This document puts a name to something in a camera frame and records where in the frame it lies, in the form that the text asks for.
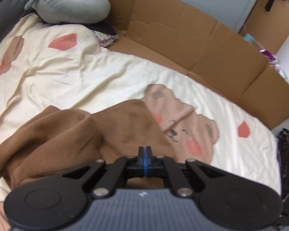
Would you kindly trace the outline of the black patterned bag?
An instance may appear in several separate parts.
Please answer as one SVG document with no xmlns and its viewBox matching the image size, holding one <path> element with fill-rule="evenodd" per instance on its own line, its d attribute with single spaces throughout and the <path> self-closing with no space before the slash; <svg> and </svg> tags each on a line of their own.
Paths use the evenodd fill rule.
<svg viewBox="0 0 289 231">
<path fill-rule="evenodd" d="M 278 228 L 289 226 L 289 130 L 283 129 L 278 134 L 278 162 L 280 165 L 281 198 L 283 211 L 278 221 Z"/>
</svg>

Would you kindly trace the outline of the cream bear print bedsheet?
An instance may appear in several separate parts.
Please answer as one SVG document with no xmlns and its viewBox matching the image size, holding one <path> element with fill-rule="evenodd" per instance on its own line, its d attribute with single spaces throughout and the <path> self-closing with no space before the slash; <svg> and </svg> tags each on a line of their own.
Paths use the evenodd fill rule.
<svg viewBox="0 0 289 231">
<path fill-rule="evenodd" d="M 49 106 L 94 114 L 142 100 L 175 148 L 194 196 L 138 175 L 93 198 L 102 159 L 11 189 L 0 230 L 273 230 L 282 212 L 277 144 L 234 103 L 186 75 L 101 47 L 80 25 L 20 20 L 0 44 L 0 145 Z"/>
</svg>

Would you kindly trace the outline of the colourful patterned cloth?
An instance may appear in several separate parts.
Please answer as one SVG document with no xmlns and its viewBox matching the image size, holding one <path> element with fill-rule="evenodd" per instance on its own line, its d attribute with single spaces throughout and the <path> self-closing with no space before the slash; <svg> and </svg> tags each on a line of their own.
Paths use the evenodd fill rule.
<svg viewBox="0 0 289 231">
<path fill-rule="evenodd" d="M 104 48 L 112 45 L 119 38 L 118 34 L 112 35 L 95 30 L 92 30 L 92 33 L 97 38 L 99 45 Z"/>
</svg>

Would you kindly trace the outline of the brown cardboard sheet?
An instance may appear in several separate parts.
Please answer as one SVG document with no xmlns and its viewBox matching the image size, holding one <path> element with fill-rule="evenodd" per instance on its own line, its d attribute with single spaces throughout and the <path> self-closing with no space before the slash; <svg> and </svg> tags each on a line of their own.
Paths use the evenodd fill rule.
<svg viewBox="0 0 289 231">
<path fill-rule="evenodd" d="M 274 129 L 289 119 L 289 84 L 239 34 L 179 0 L 109 0 L 111 51 L 185 74 Z"/>
</svg>

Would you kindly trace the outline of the grey plush pillow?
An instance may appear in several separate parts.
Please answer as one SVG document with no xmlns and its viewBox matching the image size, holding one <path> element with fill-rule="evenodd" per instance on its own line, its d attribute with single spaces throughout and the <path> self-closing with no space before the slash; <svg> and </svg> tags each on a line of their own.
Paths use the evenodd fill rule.
<svg viewBox="0 0 289 231">
<path fill-rule="evenodd" d="M 108 0 L 29 0 L 24 9 L 34 9 L 47 23 L 99 23 L 111 11 Z"/>
</svg>

